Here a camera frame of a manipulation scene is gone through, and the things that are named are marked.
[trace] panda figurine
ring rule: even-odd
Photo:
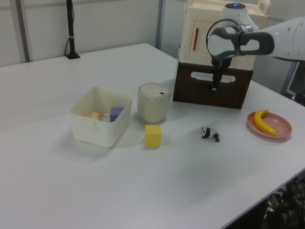
[[[215,142],[219,142],[219,133],[217,130],[202,127],[200,135],[202,138],[213,137],[215,139]]]

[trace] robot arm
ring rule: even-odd
[[[269,55],[285,60],[305,60],[305,17],[259,31],[245,27],[216,28],[207,41],[210,55],[218,61],[240,55]]]
[[[229,3],[218,22],[220,27],[206,38],[214,66],[213,90],[218,89],[224,69],[230,66],[235,56],[269,55],[284,60],[305,60],[305,17],[260,30],[243,4]]]

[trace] yellow sponge cube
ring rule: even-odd
[[[145,145],[147,147],[159,147],[161,145],[161,128],[159,125],[145,126]]]

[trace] white cup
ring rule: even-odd
[[[170,89],[158,83],[146,83],[138,89],[138,114],[150,123],[166,117],[170,101]]]

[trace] toy banana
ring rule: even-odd
[[[269,112],[269,110],[255,112],[255,114],[253,116],[253,122],[256,125],[256,127],[259,130],[263,131],[264,133],[277,136],[276,130],[274,130],[271,126],[269,126],[267,123],[265,123],[262,119],[262,116],[268,112]]]

